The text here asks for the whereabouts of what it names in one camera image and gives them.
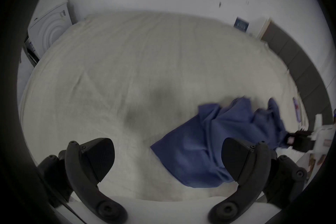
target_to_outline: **blue towel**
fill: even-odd
[[[218,104],[199,106],[195,117],[166,134],[151,149],[182,184],[211,188],[233,181],[221,159],[225,138],[252,143],[263,140],[275,149],[287,147],[283,142],[286,134],[275,100],[268,101],[267,110],[253,113],[250,99],[243,97],[225,108]]]

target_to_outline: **washing machine door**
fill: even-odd
[[[31,28],[28,35],[39,58],[51,47],[51,45],[72,25],[67,4],[53,9],[47,13]]]

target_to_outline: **bed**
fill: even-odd
[[[275,98],[290,132],[309,127],[290,70],[266,42],[217,20],[118,12],[89,16],[52,45],[29,79],[19,113],[37,163],[71,140],[108,137],[115,163],[99,184],[101,192],[184,201],[228,197],[237,184],[186,187],[150,146],[193,117],[199,104],[225,106],[241,96],[251,98],[254,109],[267,108]],[[300,124],[293,98],[300,105]],[[293,159],[301,156],[287,151]]]

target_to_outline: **white appliance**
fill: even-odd
[[[39,58],[72,23],[67,0],[39,0],[28,26],[28,36]]]

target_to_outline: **screw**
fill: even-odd
[[[280,160],[285,160],[285,159],[287,159],[288,157],[287,157],[286,155],[281,155],[279,158],[280,158]]]
[[[297,177],[301,178],[301,177],[303,177],[304,173],[301,170],[299,170],[299,171],[296,172],[296,175],[297,175]]]
[[[109,201],[103,201],[98,206],[98,213],[105,219],[116,219],[120,215],[119,209],[116,207],[115,204]]]
[[[233,202],[226,202],[217,209],[217,215],[221,219],[233,218],[238,213],[238,208]]]

